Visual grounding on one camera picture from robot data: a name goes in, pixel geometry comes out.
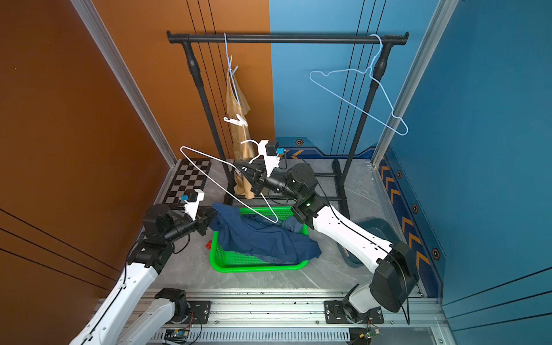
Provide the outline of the pale green clothespin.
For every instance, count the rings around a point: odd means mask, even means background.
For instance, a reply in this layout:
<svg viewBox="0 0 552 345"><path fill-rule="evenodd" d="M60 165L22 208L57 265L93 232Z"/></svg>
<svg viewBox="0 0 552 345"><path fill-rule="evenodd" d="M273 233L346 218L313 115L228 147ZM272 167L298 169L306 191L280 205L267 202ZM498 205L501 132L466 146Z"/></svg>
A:
<svg viewBox="0 0 552 345"><path fill-rule="evenodd" d="M238 68L239 66L235 66L234 68L230 67L229 68L230 76L233 76L237 72Z"/></svg>

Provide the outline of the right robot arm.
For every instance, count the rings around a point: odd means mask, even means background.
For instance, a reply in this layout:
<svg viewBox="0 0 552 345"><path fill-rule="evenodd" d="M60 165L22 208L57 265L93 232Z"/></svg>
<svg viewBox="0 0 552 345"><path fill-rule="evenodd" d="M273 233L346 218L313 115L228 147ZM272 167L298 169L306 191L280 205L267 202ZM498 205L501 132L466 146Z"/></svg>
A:
<svg viewBox="0 0 552 345"><path fill-rule="evenodd" d="M372 281L354 286L343 299L344 312L354 323L372 309L383 308L411 320L409 296L420 279L413 250L403 241L375 236L334 208L323 194L310 165L299 163L287 170L268 171L263 164L238 161L235 169L260 195L264 189L278 193L294 204L294 217L353 254L372 273Z"/></svg>

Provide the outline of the left green circuit board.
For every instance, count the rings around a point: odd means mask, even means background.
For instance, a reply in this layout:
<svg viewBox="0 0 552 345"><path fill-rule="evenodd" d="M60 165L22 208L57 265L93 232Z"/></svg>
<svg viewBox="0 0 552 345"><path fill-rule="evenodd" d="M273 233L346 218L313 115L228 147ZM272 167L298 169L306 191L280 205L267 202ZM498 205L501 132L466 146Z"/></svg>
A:
<svg viewBox="0 0 552 345"><path fill-rule="evenodd" d="M186 344L190 339L190 329L165 329L165 335L163 336L163 344Z"/></svg>

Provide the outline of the green circuit board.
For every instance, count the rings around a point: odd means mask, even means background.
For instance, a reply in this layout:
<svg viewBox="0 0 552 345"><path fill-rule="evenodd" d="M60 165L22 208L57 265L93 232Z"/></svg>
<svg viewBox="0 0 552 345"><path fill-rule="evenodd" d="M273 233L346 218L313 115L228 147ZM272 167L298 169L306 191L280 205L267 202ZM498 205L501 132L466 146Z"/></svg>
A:
<svg viewBox="0 0 552 345"><path fill-rule="evenodd" d="M186 344L190 339L190 329L165 329L165 335L163 336L163 344Z"/></svg>
<svg viewBox="0 0 552 345"><path fill-rule="evenodd" d="M367 329L365 333L362 333L359 336L359 339L365 340L368 343L372 341L375 336L381 335L381 330L378 327L375 327L374 329Z"/></svg>

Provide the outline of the black white checkerboard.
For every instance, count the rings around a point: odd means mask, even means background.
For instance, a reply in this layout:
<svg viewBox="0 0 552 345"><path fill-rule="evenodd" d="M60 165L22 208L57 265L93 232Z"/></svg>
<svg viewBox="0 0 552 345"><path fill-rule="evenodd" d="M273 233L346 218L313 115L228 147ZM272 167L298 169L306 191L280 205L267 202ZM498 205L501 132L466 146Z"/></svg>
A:
<svg viewBox="0 0 552 345"><path fill-rule="evenodd" d="M181 160L162 202L164 204L180 203L186 191L194 189L203 190L206 180L206 176L197 170L188 160Z"/></svg>

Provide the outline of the right green circuit board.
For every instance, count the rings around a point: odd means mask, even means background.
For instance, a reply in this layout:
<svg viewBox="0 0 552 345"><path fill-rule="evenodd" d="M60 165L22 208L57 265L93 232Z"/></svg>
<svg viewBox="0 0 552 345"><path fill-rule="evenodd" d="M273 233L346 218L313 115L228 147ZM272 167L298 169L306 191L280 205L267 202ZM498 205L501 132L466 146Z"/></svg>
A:
<svg viewBox="0 0 552 345"><path fill-rule="evenodd" d="M378 327L375 327L374 329L367 329L365 333L362 333L359 336L359 339L365 340L368 343L372 341L375 336L381 335L381 330Z"/></svg>

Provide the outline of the navy blue t-shirt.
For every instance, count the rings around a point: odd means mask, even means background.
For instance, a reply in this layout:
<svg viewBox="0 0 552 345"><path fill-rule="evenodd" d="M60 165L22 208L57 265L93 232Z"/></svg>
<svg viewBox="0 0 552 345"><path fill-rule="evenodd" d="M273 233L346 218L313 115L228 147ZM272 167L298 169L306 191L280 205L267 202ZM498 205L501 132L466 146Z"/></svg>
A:
<svg viewBox="0 0 552 345"><path fill-rule="evenodd" d="M217 215L209 227L218 234L226 252L237 252L270 264L295 265L320 257L319 244L303 234L294 216L273 223L259 214L240 214L240 209L215 203Z"/></svg>

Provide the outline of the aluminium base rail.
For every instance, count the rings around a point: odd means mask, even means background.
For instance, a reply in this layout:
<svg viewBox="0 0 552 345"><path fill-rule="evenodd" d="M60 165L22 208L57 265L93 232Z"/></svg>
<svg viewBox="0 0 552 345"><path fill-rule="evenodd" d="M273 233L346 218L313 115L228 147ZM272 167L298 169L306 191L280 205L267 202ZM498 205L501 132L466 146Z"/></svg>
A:
<svg viewBox="0 0 552 345"><path fill-rule="evenodd" d="M146 290L129 317L127 326L131 326L150 307L161 290ZM338 290L194 290L186 298L195 316L193 323L166 323L151 339L162 328L185 328L191 330L190 344L304 342L307 338L315 342L345 342L354 340L350 335L352 329L366 332L378 327L381 335L391 329L428 329L435 343L455 344L437 299L418 295L409 297L409 321L405 320L402 311L393 313L375 308L357 323L345 314L345 296Z"/></svg>

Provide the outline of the black clothes rack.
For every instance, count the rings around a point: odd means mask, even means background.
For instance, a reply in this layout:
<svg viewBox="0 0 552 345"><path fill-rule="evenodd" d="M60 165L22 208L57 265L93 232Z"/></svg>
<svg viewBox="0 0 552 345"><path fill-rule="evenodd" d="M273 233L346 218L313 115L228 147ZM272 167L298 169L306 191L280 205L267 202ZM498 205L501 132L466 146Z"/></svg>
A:
<svg viewBox="0 0 552 345"><path fill-rule="evenodd" d="M335 182L336 197L332 198L332 201L336 202L339 206L339 210L343 211L346 216L349 216L349 205L346 197L344 184L349 173L350 166L355 156L356 149L359 144L360 137L362 136L363 129L367 118L370 117L369 110L375 99L375 95L378 90L385 90L381 86L382 77L385 75L385 71L388 66L388 60L391 50L395 46L406 45L410 33L405 34L387 34L383 37L373 33L369 36L359 35L325 35L325 34L184 34L184 33L171 33L167 32L168 42L171 44L181 45L185 51L186 61L188 69L198 94L201 99L202 106L206 118L208 119L209 126L211 128L212 137L216 144L218 154L223 165L224 172L227 176L228 187L225 188L227 196L224 202L231 204L233 200L238 201L239 198L234 193L234 174L229 169L229 162L227 161L224 149L222 148L221 139L215 125L214 115L211 111L209 101L207 99L206 91L204 88L204 81L201 75L201 69L198 61L195 57L195 53L192 47L194 43L244 43L244 44L347 44L347 45L376 45L382 46L381 51L376 54L376 61L372 61L369 64L369 71L371 72L372 83L370 84L369 93L367 95L365 106L361 109L362 118L359 120L357 129L355 132L354 140L350 148L349 154L346 159L346 165L344 169L341 169L339 161L332 162L332 173L327 173L326 177L332 177Z"/></svg>

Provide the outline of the white clothespin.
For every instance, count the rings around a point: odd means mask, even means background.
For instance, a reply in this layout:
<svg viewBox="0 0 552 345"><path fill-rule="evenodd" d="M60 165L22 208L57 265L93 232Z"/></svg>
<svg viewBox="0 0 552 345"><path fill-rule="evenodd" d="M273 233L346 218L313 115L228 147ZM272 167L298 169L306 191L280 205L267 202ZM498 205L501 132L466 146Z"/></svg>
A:
<svg viewBox="0 0 552 345"><path fill-rule="evenodd" d="M240 114L236 114L234 118L226 116L224 117L224 121L239 127L248 127L247 120Z"/></svg>

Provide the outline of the teal plastic tub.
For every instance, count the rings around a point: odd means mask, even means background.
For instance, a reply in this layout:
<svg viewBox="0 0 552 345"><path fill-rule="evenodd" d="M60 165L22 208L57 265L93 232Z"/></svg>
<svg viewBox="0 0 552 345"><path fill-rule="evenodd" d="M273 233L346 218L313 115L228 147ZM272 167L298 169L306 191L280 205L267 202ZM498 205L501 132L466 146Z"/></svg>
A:
<svg viewBox="0 0 552 345"><path fill-rule="evenodd" d="M400 237L395 233L394 228L385 220L378 217L369 217L358 221L356 223L363 230L369 232L370 234L379 237L381 239L387 240L393 244L396 244L400 241ZM342 255L343 260L349 267L358 268L362 267L364 264L353 255L350 251L344 248L342 245L336 243L336 246Z"/></svg>

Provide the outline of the green plastic basket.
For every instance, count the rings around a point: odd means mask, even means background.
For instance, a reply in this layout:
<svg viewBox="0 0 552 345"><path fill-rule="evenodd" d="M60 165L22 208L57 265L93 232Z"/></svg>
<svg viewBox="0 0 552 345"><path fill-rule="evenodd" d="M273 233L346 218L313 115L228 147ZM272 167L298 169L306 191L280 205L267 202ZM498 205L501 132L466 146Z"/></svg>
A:
<svg viewBox="0 0 552 345"><path fill-rule="evenodd" d="M269 207L240 208L240 214L255 214L258 211L264 216L274 216ZM293 212L290 206L273 207L275 215L280 221L293 218ZM241 254L238 252L228 252L223 250L219 243L219 234L214 232L210 248L211 267L219 273L258 273L258 272L277 272L277 271L296 271L301 270L309 263L308 260L298 264L271 264L264 262L257 257Z"/></svg>

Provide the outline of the yellow printed t-shirt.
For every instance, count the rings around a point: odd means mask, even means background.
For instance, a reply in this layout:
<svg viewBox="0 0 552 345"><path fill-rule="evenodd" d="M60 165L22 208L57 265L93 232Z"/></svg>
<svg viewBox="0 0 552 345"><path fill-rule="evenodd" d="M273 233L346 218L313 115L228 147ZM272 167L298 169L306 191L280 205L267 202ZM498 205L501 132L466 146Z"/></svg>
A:
<svg viewBox="0 0 552 345"><path fill-rule="evenodd" d="M229 120L239 120L238 115L242 119L246 119L246 115L250 110L250 106L245 99L242 90L240 89L237 79L230 76L227 72L227 118ZM251 142L244 142L250 139L248 126L241 126L229 123L230 132L233 142L234 160L236 162L245 160L249 162L256 156L254 146ZM253 199L254 194L251 192L251 183L239 171L234 173L235 187L234 192L237 196L244 196L246 199Z"/></svg>

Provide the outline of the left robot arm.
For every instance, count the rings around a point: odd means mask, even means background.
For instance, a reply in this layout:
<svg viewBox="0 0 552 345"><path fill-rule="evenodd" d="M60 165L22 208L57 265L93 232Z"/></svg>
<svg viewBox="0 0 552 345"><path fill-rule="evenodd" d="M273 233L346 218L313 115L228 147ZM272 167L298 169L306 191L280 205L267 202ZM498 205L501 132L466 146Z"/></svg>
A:
<svg viewBox="0 0 552 345"><path fill-rule="evenodd" d="M155 204L143 220L144 231L126 258L111 293L72 344L146 344L166 323L193 323L184 290L164 288L131 325L126 322L146 290L155 282L174 244L194 232L205 235L217 212L211 207Z"/></svg>

